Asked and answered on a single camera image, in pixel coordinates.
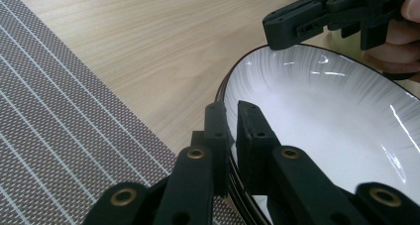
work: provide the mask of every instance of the finger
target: finger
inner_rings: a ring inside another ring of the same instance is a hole
[[[400,46],[384,44],[368,50],[367,53],[382,61],[410,63],[420,59],[420,42]]]
[[[362,53],[364,62],[378,70],[388,73],[411,73],[420,71],[420,61],[413,61],[409,63],[394,63],[380,60],[367,52]]]
[[[405,45],[420,40],[420,24],[409,21],[390,21],[386,42]]]
[[[406,20],[420,23],[420,0],[405,0],[401,14]]]

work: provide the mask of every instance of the white ceramic plate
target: white ceramic plate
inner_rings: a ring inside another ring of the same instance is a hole
[[[420,204],[419,99],[375,71],[314,47],[264,47],[229,77],[234,137],[239,100],[257,104],[280,142],[303,149],[340,187],[378,181]]]

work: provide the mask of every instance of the gray placemat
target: gray placemat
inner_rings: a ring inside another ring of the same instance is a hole
[[[0,0],[0,224],[80,224],[121,181],[175,154],[20,0]],[[221,199],[215,224],[240,224]]]

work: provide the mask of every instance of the woven placemat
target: woven placemat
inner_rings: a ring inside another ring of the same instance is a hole
[[[80,224],[121,181],[175,154],[20,0],[0,0],[0,224]],[[221,199],[214,224],[240,224]]]

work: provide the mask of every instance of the wooden table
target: wooden table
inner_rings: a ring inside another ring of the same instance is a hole
[[[178,153],[229,69],[266,43],[263,17],[296,0],[22,1]],[[328,49],[330,35],[306,43]]]

